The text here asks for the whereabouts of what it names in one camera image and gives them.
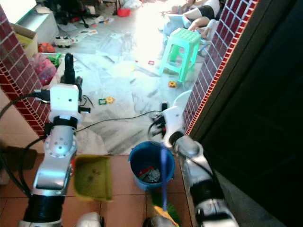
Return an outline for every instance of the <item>person's leg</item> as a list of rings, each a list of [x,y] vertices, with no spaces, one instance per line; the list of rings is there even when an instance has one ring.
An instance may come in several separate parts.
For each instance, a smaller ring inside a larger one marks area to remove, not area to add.
[[[190,11],[183,13],[183,15],[186,16],[190,20],[196,20],[202,16],[202,14],[198,8],[191,9]]]
[[[209,21],[210,20],[207,17],[200,17],[191,23],[188,30],[195,31],[198,27],[205,27],[207,26]]]

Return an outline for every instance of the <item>marble floor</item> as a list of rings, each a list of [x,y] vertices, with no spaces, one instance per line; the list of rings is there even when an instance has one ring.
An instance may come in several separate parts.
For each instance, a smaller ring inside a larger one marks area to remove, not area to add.
[[[129,17],[117,17],[107,24],[97,24],[97,34],[87,35],[71,48],[56,48],[57,52],[70,52],[76,61],[76,76],[83,78],[82,94],[93,102],[91,113],[84,114],[79,127],[111,118],[134,117],[152,110],[159,110],[163,101],[172,104],[174,99],[193,87],[201,68],[202,57],[198,56],[195,70],[187,74],[183,84],[169,88],[169,81],[177,81],[178,74],[164,71],[159,74],[162,33],[158,30],[161,21],[161,1],[147,2],[139,9],[132,10]],[[101,14],[107,17],[111,10]],[[74,23],[78,30],[63,32],[62,35],[75,37],[84,29],[83,24]],[[64,72],[64,64],[58,75]],[[98,100],[111,96],[112,104],[99,105]],[[151,124],[150,115],[135,120],[105,122],[77,134],[78,153],[129,154],[136,144],[147,140],[147,129]]]

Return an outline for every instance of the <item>red brick wall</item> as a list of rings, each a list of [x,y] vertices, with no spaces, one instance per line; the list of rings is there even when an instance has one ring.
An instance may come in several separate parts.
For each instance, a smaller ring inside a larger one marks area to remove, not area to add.
[[[10,100],[42,88],[1,6],[0,86]],[[17,102],[15,106],[37,135],[42,136],[44,123],[50,111],[49,105],[28,98]]]
[[[189,134],[252,15],[258,0],[227,0],[183,116]]]

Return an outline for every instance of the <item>toy car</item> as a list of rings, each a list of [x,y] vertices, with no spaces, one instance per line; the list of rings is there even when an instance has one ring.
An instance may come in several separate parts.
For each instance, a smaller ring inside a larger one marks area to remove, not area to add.
[[[57,36],[55,38],[55,45],[59,48],[66,47],[70,48],[72,44],[71,38],[67,36]]]

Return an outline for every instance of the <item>yellow toy piece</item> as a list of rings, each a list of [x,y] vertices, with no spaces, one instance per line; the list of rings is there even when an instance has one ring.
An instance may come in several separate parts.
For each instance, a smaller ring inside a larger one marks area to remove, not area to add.
[[[170,81],[169,82],[169,87],[176,87],[177,83],[175,81]]]
[[[107,102],[107,103],[113,103],[114,100],[115,100],[115,99],[114,99],[113,97],[110,97],[110,96],[106,98],[106,102]]]

